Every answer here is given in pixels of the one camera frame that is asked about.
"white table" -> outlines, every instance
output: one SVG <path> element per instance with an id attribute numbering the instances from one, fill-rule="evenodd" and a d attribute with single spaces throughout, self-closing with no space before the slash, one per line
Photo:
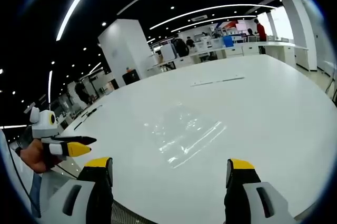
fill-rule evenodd
<path id="1" fill-rule="evenodd" d="M 245 78 L 191 87 L 236 75 Z M 169 71 L 122 87 L 92 108 L 100 104 L 62 136 L 97 138 L 76 163 L 112 157 L 115 200 L 157 223 L 223 223 L 229 158 L 251 162 L 296 216 L 324 190 L 337 154 L 331 100 L 266 55 Z"/>
<path id="2" fill-rule="evenodd" d="M 199 56 L 201 54 L 205 53 L 210 53 L 210 52 L 225 52 L 225 56 L 227 58 L 229 57 L 237 57 L 237 56 L 247 56 L 247 55 L 252 55 L 252 54 L 258 54 L 259 53 L 259 46 L 265 46 L 266 47 L 266 54 L 288 64 L 293 67 L 296 65 L 296 60 L 295 60 L 295 50 L 297 50 L 298 53 L 298 61 L 299 63 L 305 67 L 306 63 L 308 61 L 307 58 L 307 51 L 308 49 L 306 47 L 301 47 L 297 46 L 292 43 L 288 42 L 273 42 L 273 41 L 268 41 L 268 42 L 244 42 L 244 43 L 235 43 L 234 46 L 231 47 L 222 47 L 222 48 L 211 48 L 207 49 L 205 51 L 199 51 L 193 54 L 190 54 L 188 56 L 182 57 L 182 58 L 176 58 L 172 59 L 169 61 L 165 61 L 163 63 L 154 65 L 147 70 L 150 71 L 152 69 L 159 68 L 169 62 L 179 62 L 180 60 L 188 60 L 189 58 L 193 58 L 192 60 L 195 61 L 195 57 Z"/>

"office room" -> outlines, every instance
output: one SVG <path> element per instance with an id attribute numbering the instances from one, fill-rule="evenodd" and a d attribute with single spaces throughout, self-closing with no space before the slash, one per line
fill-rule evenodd
<path id="1" fill-rule="evenodd" d="M 321 1 L 12 4 L 6 33 L 25 38 L 0 63 L 0 154 L 32 223 L 325 214 L 337 63 Z"/>

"desk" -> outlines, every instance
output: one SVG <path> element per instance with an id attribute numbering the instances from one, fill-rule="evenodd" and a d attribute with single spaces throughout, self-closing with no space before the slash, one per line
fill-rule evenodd
<path id="1" fill-rule="evenodd" d="M 148 68 L 147 70 L 150 71 L 152 69 L 161 67 L 169 62 L 179 62 L 180 60 L 189 60 L 191 62 L 190 65 L 197 64 L 198 63 L 196 59 L 197 56 L 204 54 L 204 53 L 210 53 L 210 52 L 215 52 L 218 56 L 218 59 L 258 54 L 259 46 L 265 46 L 266 54 L 292 67 L 295 67 L 297 63 L 295 59 L 295 50 L 296 50 L 298 54 L 298 58 L 297 58 L 298 63 L 304 68 L 308 69 L 308 66 L 306 65 L 308 61 L 308 56 L 306 52 L 308 49 L 306 47 L 297 46 L 295 44 L 288 43 L 288 42 L 245 42 L 245 43 L 236 43 L 232 47 L 211 48 L 211 49 L 207 49 L 204 51 L 199 51 L 199 52 L 190 54 L 182 58 L 176 58 L 176 59 L 172 59 L 172 60 L 157 64 L 155 66 Z"/>
<path id="2" fill-rule="evenodd" d="M 191 87 L 238 74 L 245 78 Z M 223 223 L 228 158 L 250 161 L 296 216 L 322 193 L 337 154 L 334 104 L 306 76 L 266 55 L 172 70 L 92 108 L 100 104 L 62 136 L 97 138 L 75 162 L 112 157 L 115 200 L 156 223 Z M 207 128 L 214 130 L 206 135 Z"/>

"human hand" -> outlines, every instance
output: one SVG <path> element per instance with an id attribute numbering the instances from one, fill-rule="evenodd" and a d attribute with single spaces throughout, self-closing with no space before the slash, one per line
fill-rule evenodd
<path id="1" fill-rule="evenodd" d="M 54 165 L 61 162 L 61 160 L 57 156 L 52 155 L 51 157 L 52 163 Z M 28 146 L 28 148 L 21 150 L 20 158 L 36 173 L 43 173 L 47 171 L 43 145 L 42 142 L 38 139 L 34 139 L 32 143 Z"/>

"person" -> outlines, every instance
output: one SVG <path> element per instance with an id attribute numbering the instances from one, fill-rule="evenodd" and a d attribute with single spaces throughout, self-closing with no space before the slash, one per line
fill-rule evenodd
<path id="1" fill-rule="evenodd" d="M 195 47 L 194 41 L 191 39 L 191 37 L 187 37 L 186 45 L 187 45 L 189 48 Z"/>
<path id="2" fill-rule="evenodd" d="M 267 35 L 265 33 L 263 25 L 260 24 L 259 20 L 256 18 L 254 19 L 254 22 L 256 23 L 257 32 L 260 36 L 260 41 L 267 41 Z M 261 53 L 265 54 L 265 48 L 263 46 L 259 46 L 261 49 Z"/>
<path id="3" fill-rule="evenodd" d="M 189 48 L 186 46 L 185 42 L 179 38 L 178 34 L 174 35 L 173 45 L 179 54 L 179 57 L 187 56 L 190 53 Z"/>
<path id="4" fill-rule="evenodd" d="M 81 82 L 76 83 L 75 91 L 81 101 L 87 105 L 92 104 L 92 100 L 89 94 L 85 91 L 85 87 Z"/>
<path id="5" fill-rule="evenodd" d="M 254 34 L 253 34 L 253 30 L 251 30 L 250 28 L 248 28 L 248 35 L 247 36 L 255 36 Z"/>

